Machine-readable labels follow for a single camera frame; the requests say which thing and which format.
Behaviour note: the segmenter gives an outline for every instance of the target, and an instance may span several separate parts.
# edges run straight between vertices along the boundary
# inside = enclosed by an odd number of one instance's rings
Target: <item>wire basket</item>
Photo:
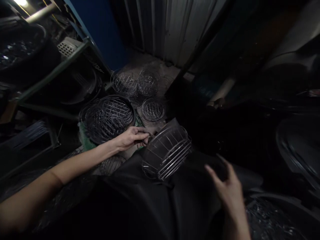
[[[120,96],[108,96],[85,106],[79,113],[86,134],[95,144],[102,144],[123,133],[134,122],[134,109]]]
[[[158,91],[159,75],[143,69],[138,77],[138,92],[145,97],[152,97]]]
[[[113,89],[126,97],[132,96],[137,91],[138,82],[131,75],[113,72],[111,75]]]
[[[164,181],[183,164],[191,147],[191,141],[183,127],[165,128],[148,144],[142,170],[147,177]]]
[[[148,121],[157,121],[163,117],[165,112],[164,105],[155,98],[144,100],[142,104],[142,114]]]
[[[113,174],[125,161],[126,159],[124,157],[114,155],[100,164],[100,173],[105,176],[111,176],[111,174]]]

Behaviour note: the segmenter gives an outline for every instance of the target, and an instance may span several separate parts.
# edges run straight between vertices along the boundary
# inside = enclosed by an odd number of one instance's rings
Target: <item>blue panel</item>
[[[118,27],[107,0],[65,0],[84,32],[98,47],[101,56],[111,70],[128,63],[127,53],[119,36]]]

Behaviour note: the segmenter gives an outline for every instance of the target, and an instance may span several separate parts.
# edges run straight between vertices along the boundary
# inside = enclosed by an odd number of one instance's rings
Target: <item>right hand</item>
[[[149,135],[148,130],[144,127],[129,127],[125,132],[111,141],[115,142],[115,147],[119,151],[125,151],[135,144],[146,146]]]
[[[218,196],[221,199],[226,211],[230,214],[231,218],[235,220],[239,217],[243,217],[243,214],[245,214],[242,186],[232,165],[219,154],[217,154],[217,156],[221,158],[227,166],[227,180],[222,182],[210,166],[205,165],[205,168],[212,177],[218,192]]]

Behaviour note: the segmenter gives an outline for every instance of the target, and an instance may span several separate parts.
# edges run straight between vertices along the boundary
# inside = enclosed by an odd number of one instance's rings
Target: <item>light bulb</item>
[[[14,0],[14,1],[22,7],[28,6],[27,0]]]

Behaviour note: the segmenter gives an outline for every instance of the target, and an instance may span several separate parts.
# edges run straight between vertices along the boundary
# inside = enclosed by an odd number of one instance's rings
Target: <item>wall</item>
[[[122,39],[177,67],[188,60],[224,2],[110,0]]]

